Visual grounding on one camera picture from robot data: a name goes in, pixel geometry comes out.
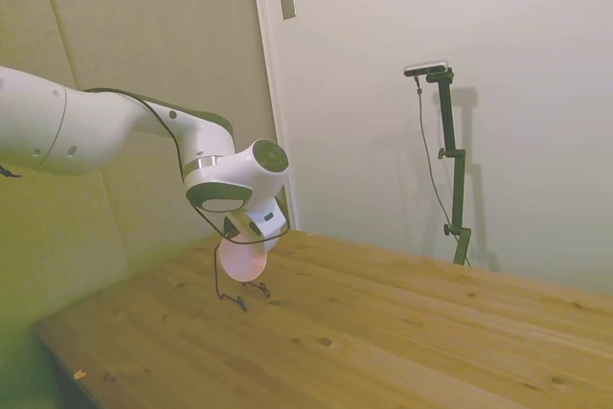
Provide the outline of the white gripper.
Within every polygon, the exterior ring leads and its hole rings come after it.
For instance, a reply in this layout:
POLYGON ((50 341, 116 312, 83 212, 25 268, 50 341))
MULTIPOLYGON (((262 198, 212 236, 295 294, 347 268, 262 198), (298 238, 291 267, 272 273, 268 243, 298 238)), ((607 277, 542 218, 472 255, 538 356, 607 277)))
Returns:
POLYGON ((277 198, 268 200, 257 211, 229 212, 224 218, 224 237, 240 249, 257 254, 269 252, 278 242, 287 220, 277 198))

